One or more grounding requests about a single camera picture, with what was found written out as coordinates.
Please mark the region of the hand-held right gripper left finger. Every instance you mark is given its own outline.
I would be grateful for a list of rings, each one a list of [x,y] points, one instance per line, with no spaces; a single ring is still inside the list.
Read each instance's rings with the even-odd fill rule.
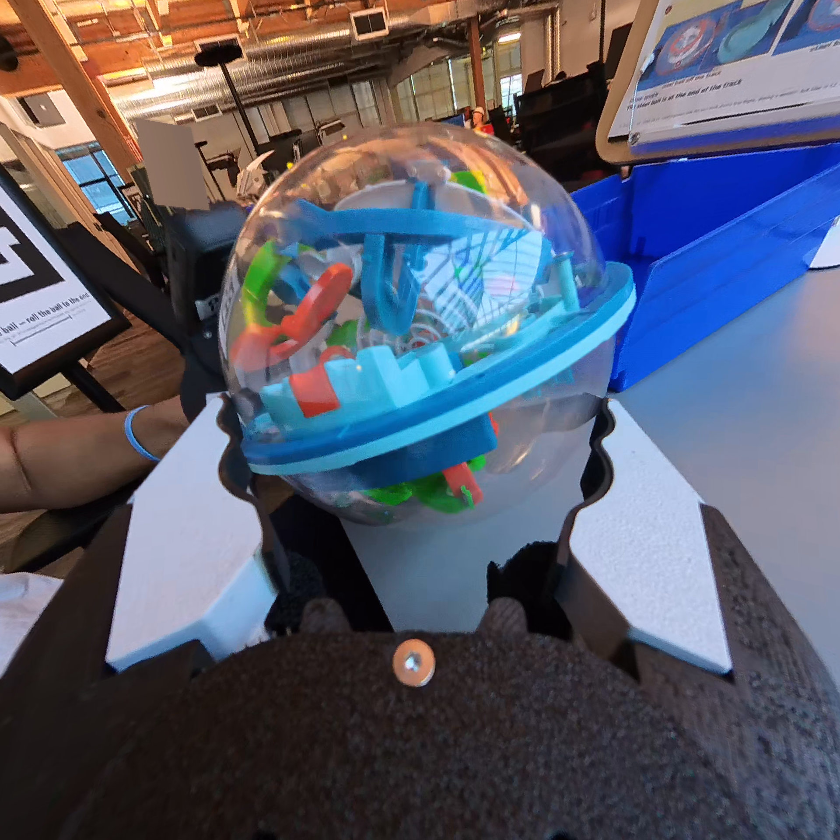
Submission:
[[[208,397],[133,493],[106,653],[115,670],[192,641],[218,662],[269,640],[279,541],[239,431],[229,399]]]

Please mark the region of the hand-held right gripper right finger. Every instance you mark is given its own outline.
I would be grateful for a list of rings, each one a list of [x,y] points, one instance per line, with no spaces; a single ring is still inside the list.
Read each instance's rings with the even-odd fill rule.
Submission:
[[[732,657],[703,500],[615,399],[565,530],[565,614],[598,655],[642,644],[716,676]]]

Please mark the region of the clear plastic maze ball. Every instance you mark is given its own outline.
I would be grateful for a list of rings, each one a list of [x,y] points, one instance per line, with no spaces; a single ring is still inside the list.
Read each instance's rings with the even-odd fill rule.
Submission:
[[[245,461],[359,524],[490,518],[592,429],[635,302],[561,184],[498,140],[424,122],[316,150],[227,260]]]

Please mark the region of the person's left forearm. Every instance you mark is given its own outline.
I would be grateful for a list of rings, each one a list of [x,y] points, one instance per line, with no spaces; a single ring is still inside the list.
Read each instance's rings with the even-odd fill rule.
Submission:
[[[152,407],[163,459],[189,422],[178,396]],[[126,413],[2,426],[1,513],[75,508],[146,477],[157,464],[139,457],[128,444]]]

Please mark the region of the black easel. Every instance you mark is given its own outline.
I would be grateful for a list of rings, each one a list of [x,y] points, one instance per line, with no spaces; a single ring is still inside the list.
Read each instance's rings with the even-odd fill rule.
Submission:
[[[80,223],[59,228],[53,233],[70,261],[81,269],[95,288],[158,332],[179,351],[185,350],[186,333],[162,291],[142,278],[136,269],[129,268]],[[105,413],[126,411],[92,374],[82,368],[80,362],[69,365],[60,373],[99,410]]]

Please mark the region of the blue wristband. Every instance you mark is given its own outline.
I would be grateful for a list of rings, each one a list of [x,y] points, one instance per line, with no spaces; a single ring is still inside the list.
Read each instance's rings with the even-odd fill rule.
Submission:
[[[138,406],[128,411],[122,428],[128,444],[139,457],[152,464],[161,461],[161,431],[152,405]]]

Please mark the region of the black framed sign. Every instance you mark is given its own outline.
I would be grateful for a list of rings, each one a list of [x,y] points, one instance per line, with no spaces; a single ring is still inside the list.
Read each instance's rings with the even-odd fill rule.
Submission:
[[[102,411],[121,411],[80,361],[130,321],[73,260],[57,230],[1,168],[1,391],[10,402],[55,375]]]

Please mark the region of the black lamp pole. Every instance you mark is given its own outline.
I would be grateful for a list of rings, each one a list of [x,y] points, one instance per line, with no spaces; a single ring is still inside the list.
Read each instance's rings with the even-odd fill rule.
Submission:
[[[253,126],[228,69],[228,65],[243,57],[244,52],[239,42],[229,39],[225,41],[207,42],[200,45],[199,50],[194,55],[194,62],[198,67],[204,69],[215,67],[220,69],[227,89],[234,100],[235,109],[247,132],[250,145],[254,152],[254,159],[256,159],[259,156],[259,142],[257,141]]]

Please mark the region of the wooden column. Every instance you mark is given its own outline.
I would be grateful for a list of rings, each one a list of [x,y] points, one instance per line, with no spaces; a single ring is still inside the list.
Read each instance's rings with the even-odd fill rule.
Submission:
[[[130,181],[132,168],[142,162],[140,151],[102,84],[82,65],[45,2],[12,1],[10,6],[111,163]]]

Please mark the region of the blue plastic bin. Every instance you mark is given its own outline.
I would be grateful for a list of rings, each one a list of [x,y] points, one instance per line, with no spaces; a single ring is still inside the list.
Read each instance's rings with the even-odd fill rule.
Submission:
[[[839,215],[839,142],[640,164],[572,198],[633,271],[623,392],[806,272]]]

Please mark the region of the white paper slip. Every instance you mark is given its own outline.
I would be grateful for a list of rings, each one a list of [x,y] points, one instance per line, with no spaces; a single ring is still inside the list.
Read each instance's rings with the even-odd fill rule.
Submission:
[[[807,259],[808,270],[830,270],[839,267],[839,222],[837,216],[822,243]]]

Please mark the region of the silver air duct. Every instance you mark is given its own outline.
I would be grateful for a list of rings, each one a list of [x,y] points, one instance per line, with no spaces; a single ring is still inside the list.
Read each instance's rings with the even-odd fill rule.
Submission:
[[[249,108],[306,90],[325,80],[354,77],[383,67],[400,41],[413,30],[391,28],[385,35],[356,41],[348,24],[289,34],[252,45],[227,65],[239,102]],[[182,59],[161,60],[146,69],[145,89],[112,94],[128,123],[138,119],[200,120],[235,110],[224,72]]]

